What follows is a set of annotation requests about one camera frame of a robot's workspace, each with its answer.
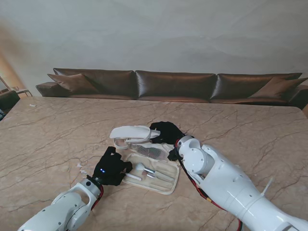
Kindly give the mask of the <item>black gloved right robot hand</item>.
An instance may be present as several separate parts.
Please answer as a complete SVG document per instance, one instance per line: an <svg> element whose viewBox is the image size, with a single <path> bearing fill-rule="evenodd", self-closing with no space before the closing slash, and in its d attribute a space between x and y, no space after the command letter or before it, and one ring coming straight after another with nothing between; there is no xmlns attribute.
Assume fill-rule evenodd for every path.
<svg viewBox="0 0 308 231"><path fill-rule="evenodd" d="M185 136L185 134L171 122L155 122L150 125L151 130L160 131L160 135L151 139L152 143L167 143L170 145Z"/></svg>

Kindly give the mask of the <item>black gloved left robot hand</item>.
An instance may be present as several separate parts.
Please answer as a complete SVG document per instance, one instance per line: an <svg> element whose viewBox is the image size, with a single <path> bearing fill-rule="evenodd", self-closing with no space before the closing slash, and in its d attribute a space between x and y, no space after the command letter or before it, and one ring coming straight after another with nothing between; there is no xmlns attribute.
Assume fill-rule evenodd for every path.
<svg viewBox="0 0 308 231"><path fill-rule="evenodd" d="M120 185L126 173L133 169L130 161L124 162L121 158L116 148L109 146L94 169L94 180L101 185Z"/></svg>

